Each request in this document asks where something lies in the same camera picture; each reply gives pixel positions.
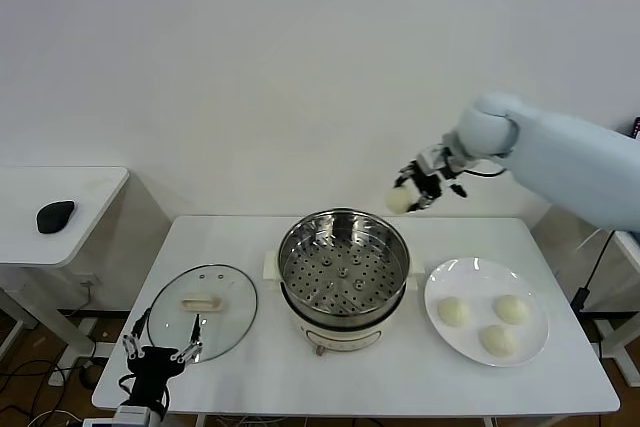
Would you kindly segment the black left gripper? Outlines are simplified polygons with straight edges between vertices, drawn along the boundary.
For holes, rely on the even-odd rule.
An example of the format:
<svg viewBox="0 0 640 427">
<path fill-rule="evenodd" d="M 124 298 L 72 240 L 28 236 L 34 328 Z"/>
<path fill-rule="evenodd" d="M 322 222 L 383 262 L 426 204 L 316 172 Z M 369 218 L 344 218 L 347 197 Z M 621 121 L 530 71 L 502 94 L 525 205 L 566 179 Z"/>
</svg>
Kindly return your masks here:
<svg viewBox="0 0 640 427">
<path fill-rule="evenodd" d="M 136 320 L 131 332 L 123 336 L 127 367 L 134 379 L 125 405 L 168 405 L 168 381 L 180 375 L 185 369 L 184 363 L 193 363 L 202 350 L 199 313 L 195 316 L 189 343 L 184 349 L 142 348 L 140 338 L 150 311 L 151 308 L 147 308 Z"/>
</svg>

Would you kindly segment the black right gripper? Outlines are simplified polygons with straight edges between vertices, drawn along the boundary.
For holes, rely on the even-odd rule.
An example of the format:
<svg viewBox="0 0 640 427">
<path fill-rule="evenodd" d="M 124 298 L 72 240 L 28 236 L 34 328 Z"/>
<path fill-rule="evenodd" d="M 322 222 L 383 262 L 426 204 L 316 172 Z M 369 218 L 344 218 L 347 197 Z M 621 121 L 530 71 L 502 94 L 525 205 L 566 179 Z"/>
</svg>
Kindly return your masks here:
<svg viewBox="0 0 640 427">
<path fill-rule="evenodd" d="M 407 210 L 419 211 L 429 208 L 445 190 L 454 191 L 458 187 L 456 177 L 448 167 L 422 169 L 413 160 L 400 169 L 394 185 L 402 186 L 411 182 L 417 188 L 419 193 L 411 197 Z"/>
</svg>

